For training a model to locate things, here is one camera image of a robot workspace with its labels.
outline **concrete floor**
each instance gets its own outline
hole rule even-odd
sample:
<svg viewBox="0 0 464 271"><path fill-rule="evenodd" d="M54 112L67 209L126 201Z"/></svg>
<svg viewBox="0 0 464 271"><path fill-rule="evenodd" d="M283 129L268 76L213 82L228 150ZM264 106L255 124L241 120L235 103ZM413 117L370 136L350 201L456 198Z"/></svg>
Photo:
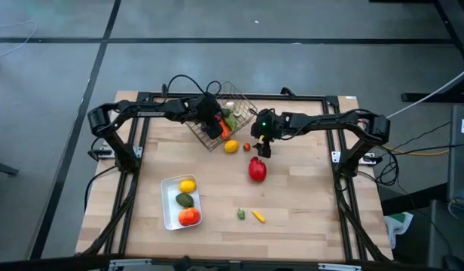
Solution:
<svg viewBox="0 0 464 271"><path fill-rule="evenodd" d="M34 20L35 37L101 38L113 0L0 0L0 25ZM26 37L28 26L0 30ZM367 0L123 0L113 38L449 38L434 5L371 4ZM0 44L0 52L17 44ZM27 44L0 58L0 261L28 257L87 87L99 44ZM391 114L403 92L430 93L464 69L452 45L371 44L109 44L89 108L118 90L159 90L185 73L201 84L231 81L244 93L358 96L362 108ZM194 91L185 83L176 91ZM450 105L422 104L394 117L389 145L450 119ZM409 148L448 143L448 128ZM81 127L43 257L75 251L84 188L96 163L93 136ZM408 192L444 183L447 156L399 159Z"/></svg>

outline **white plate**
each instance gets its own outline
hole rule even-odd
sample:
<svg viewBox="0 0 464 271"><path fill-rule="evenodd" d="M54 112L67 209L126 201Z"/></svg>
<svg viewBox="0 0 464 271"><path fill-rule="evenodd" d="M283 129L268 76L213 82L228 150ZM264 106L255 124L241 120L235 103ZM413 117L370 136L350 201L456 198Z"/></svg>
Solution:
<svg viewBox="0 0 464 271"><path fill-rule="evenodd" d="M186 227L197 226L202 222L202 209L200 207L200 198L199 191L197 186L195 187L194 192L188 193L192 199L194 199L194 207L197 208L200 212L200 220L189 226L182 226L179 223L179 212L184 208L180 206L176 201L176 196L181 193L179 190L179 184L184 180L194 180L195 176L192 174L183 175L179 177L166 178L162 181L162 206L163 206L163 222L165 223L165 228L167 230L178 230Z"/></svg>

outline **wooden table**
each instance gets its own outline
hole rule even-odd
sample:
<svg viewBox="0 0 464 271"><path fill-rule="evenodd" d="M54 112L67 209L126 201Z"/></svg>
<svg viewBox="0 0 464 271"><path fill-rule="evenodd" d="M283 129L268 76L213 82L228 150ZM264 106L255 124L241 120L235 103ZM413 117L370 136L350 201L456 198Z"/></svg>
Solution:
<svg viewBox="0 0 464 271"><path fill-rule="evenodd" d="M120 91L115 101L136 100L137 92ZM358 108L355 97L339 97L340 111ZM254 100L259 109L275 108L306 114L322 114L320 102ZM131 121L118 131L125 141ZM250 124L234 139L253 143ZM136 145L140 132L137 131ZM350 148L357 138L345 131ZM339 146L337 136L335 145ZM291 141L276 141L273 156L265 160L267 179L262 184L249 180L247 166L255 150L226 154L223 147L206 150L191 131L180 123L151 119L145 145L139 186L127 241L128 257L223 260L344 260L331 161L325 131L310 132ZM100 160L97 172L112 166ZM360 170L373 174L371 168ZM168 177L193 174L197 178L203 221L197 227L166 230L160 183ZM118 171L95 180L90 193L76 251L88 248L108 223L118 185ZM386 235L377 186L369 179L354 178L362 225L380 250L392 258ZM237 209L246 219L237 219ZM267 223L255 219L259 211ZM115 232L112 251L117 251L121 225ZM350 227L353 253L355 234Z"/></svg>

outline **lemon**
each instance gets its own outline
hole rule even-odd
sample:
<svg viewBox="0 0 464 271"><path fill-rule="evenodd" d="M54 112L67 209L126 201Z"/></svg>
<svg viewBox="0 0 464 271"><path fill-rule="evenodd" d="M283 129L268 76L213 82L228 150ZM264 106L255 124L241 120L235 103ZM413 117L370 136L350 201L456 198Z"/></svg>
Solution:
<svg viewBox="0 0 464 271"><path fill-rule="evenodd" d="M184 180L180 182L179 190L184 193L190 193L195 190L196 186L194 180Z"/></svg>
<svg viewBox="0 0 464 271"><path fill-rule="evenodd" d="M225 142L224 151L232 154L239 149L239 142L237 140L229 140Z"/></svg>

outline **yellow pepper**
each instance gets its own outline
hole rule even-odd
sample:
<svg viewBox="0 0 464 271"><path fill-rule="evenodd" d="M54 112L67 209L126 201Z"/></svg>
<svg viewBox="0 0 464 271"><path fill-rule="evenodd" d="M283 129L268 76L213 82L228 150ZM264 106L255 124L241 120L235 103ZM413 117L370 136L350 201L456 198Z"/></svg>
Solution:
<svg viewBox="0 0 464 271"><path fill-rule="evenodd" d="M252 214L262 223L265 223L265 218L257 211L252 211Z"/></svg>

